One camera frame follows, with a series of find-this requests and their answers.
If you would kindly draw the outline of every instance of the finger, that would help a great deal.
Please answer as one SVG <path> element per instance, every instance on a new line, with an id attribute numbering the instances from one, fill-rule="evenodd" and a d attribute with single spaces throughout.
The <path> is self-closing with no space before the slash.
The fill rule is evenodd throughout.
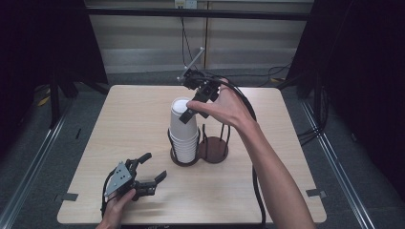
<path id="1" fill-rule="evenodd" d="M 107 197 L 107 201 L 113 201 L 115 199 L 119 199 L 119 196 L 117 195 L 117 191 L 114 191 L 113 193 L 111 193 L 108 197 Z"/>
<path id="2" fill-rule="evenodd" d="M 211 111 L 212 104 L 207 104 L 207 103 L 202 103 L 202 102 L 199 102 L 196 100 L 191 100 L 191 101 L 187 102 L 186 106 L 187 106 L 187 108 L 189 108 L 191 110 L 209 114 Z"/>
<path id="3" fill-rule="evenodd" d="M 221 81 L 223 81 L 223 82 L 225 82 L 225 83 L 229 83 L 229 81 L 227 80 L 227 78 L 221 78 Z M 227 88 L 227 86 L 226 86 L 225 84 L 221 84 L 220 91 L 221 91 L 222 89 L 225 89 L 225 88 Z"/>
<path id="4" fill-rule="evenodd" d="M 125 204 L 130 202 L 137 191 L 135 189 L 129 190 L 122 198 L 119 199 L 117 207 L 123 209 Z"/>

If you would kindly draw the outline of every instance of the human arm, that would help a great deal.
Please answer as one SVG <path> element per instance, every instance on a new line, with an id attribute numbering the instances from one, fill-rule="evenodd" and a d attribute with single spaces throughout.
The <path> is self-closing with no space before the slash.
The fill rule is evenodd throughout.
<path id="1" fill-rule="evenodd" d="M 187 107 L 212 115 L 237 130 L 256 170 L 266 208 L 278 228 L 314 228 L 295 181 L 239 96 L 222 86 L 214 103 L 190 101 Z"/>
<path id="2" fill-rule="evenodd" d="M 123 209 L 132 200 L 135 193 L 136 190 L 131 189 L 122 197 L 110 199 L 107 203 L 104 217 L 96 229 L 118 229 L 121 225 Z"/>

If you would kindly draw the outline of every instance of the gray floor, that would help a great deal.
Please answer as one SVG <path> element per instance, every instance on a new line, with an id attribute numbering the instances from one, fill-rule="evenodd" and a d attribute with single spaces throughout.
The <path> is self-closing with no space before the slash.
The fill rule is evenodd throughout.
<path id="1" fill-rule="evenodd" d="M 212 71 L 220 74 L 266 74 L 267 70 Z M 275 75 L 283 77 L 286 73 Z M 179 72 L 123 73 L 109 75 L 110 86 L 115 84 L 177 85 Z M 266 81 L 263 76 L 232 77 L 237 84 L 254 87 Z M 56 220 L 61 203 L 53 201 L 57 194 L 66 193 L 81 158 L 86 143 L 95 126 L 96 119 L 105 100 L 105 95 L 84 85 L 77 85 L 79 95 L 66 115 L 62 127 L 39 176 L 30 188 L 12 228 L 94 228 L 94 225 L 62 225 Z M 13 193 L 25 175 L 27 167 L 48 132 L 51 121 L 50 104 L 37 107 L 36 102 L 44 92 L 36 95 L 35 102 L 20 127 L 20 137 L 10 149 L 8 158 L 0 164 L 0 211 L 3 212 Z M 309 121 L 295 95 L 295 88 L 282 91 L 291 120 L 297 132 L 310 128 Z M 61 107 L 69 104 L 61 98 Z M 330 108 L 326 133 L 332 147 L 339 156 L 352 185 L 370 214 L 375 228 L 405 228 L 405 204 L 390 183 L 373 166 L 367 152 L 352 141 L 351 132 L 343 120 Z M 361 228 L 353 210 L 340 187 L 325 154 L 314 139 L 303 147 L 309 167 L 319 190 L 328 196 L 323 198 L 328 219 L 318 228 Z"/>

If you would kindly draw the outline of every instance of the white paper cup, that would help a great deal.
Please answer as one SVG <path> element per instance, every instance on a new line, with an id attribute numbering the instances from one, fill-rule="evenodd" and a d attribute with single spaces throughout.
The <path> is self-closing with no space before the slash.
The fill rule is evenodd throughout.
<path id="1" fill-rule="evenodd" d="M 170 120 L 170 134 L 178 141 L 185 141 L 192 139 L 198 132 L 196 116 L 186 123 L 182 123 L 179 118 L 187 110 L 186 103 L 190 101 L 189 98 L 179 97 L 172 103 L 171 120 Z"/>
<path id="2" fill-rule="evenodd" d="M 191 138 L 186 139 L 186 140 L 180 140 L 180 139 L 176 138 L 175 136 L 172 135 L 171 132 L 170 132 L 170 137 L 176 143 L 187 144 L 187 143 L 190 143 L 190 142 L 194 142 L 199 137 L 199 133 L 196 132 L 196 134 L 194 136 L 192 136 Z"/>
<path id="3" fill-rule="evenodd" d="M 189 163 L 196 158 L 196 149 L 198 144 L 198 136 L 190 141 L 177 142 L 172 137 L 172 147 L 176 153 L 176 158 L 179 162 Z"/>

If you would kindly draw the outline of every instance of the forearm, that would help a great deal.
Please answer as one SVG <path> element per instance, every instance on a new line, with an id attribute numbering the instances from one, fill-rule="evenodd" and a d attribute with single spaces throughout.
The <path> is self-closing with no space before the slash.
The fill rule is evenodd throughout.
<path id="1" fill-rule="evenodd" d="M 295 181 L 255 121 L 235 127 L 256 170 L 266 208 L 279 228 L 314 228 Z"/>
<path id="2" fill-rule="evenodd" d="M 111 225 L 111 224 L 109 224 L 109 223 L 107 223 L 107 222 L 105 222 L 105 221 L 102 221 L 97 227 L 96 227 L 96 229 L 118 229 L 117 227 L 115 227 L 115 226 L 113 226 L 113 225 Z"/>

